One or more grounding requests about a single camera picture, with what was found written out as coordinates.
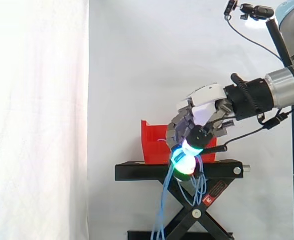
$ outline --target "robotic hand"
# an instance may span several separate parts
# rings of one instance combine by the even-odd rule
[[[229,1],[227,14],[235,9],[236,3],[235,0]],[[260,10],[250,8],[252,14],[248,14],[257,19]],[[194,173],[195,156],[210,151],[227,151],[226,146],[216,149],[205,148],[212,138],[226,135],[226,128],[234,125],[230,119],[240,121],[261,116],[273,108],[294,106],[294,1],[287,1],[277,11],[280,13],[277,18],[293,65],[248,82],[234,73],[231,76],[234,84],[225,88],[219,84],[202,87],[179,103],[178,115],[168,125],[166,134],[176,177],[177,173],[180,174],[178,179],[183,180],[183,176]],[[275,127],[289,114],[290,112],[277,115],[265,123],[264,128]]]
[[[195,156],[227,151],[225,145],[204,149],[214,137],[226,135],[226,128],[234,126],[230,119],[240,121],[273,108],[294,106],[294,65],[249,82],[235,73],[231,79],[235,84],[204,86],[177,105],[178,115],[168,125],[166,141],[172,152],[171,163],[183,175],[193,174]],[[268,121],[265,129],[277,126],[288,115],[282,113]]]

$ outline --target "white wall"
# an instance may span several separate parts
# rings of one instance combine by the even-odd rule
[[[276,8],[282,1],[249,1]],[[95,0],[90,3],[88,160],[93,240],[125,240],[127,230],[152,228],[161,193],[157,182],[114,182],[114,165],[142,161],[140,120],[167,124],[175,104],[195,88],[231,84],[282,67],[236,35],[223,19],[227,0]],[[252,29],[235,13],[242,33],[275,51],[266,29]],[[220,143],[259,128],[236,123]],[[210,208],[241,240],[292,240],[290,120],[269,132],[230,144],[219,160],[251,165]],[[181,206],[167,203],[169,222]]]

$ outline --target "white curtain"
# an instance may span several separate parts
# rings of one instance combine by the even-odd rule
[[[0,0],[0,240],[86,240],[88,0]]]

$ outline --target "warning label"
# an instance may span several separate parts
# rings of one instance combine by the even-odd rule
[[[210,192],[203,198],[202,202],[207,206],[211,206],[216,199],[222,194],[222,192],[227,188],[227,184],[223,181],[219,181]]]

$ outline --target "red plastic container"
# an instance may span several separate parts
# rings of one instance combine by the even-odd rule
[[[145,164],[167,164],[170,149],[166,143],[167,125],[152,125],[141,121],[141,144]],[[217,139],[213,138],[207,148],[217,146]],[[216,154],[207,154],[201,157],[204,163],[215,162]]]

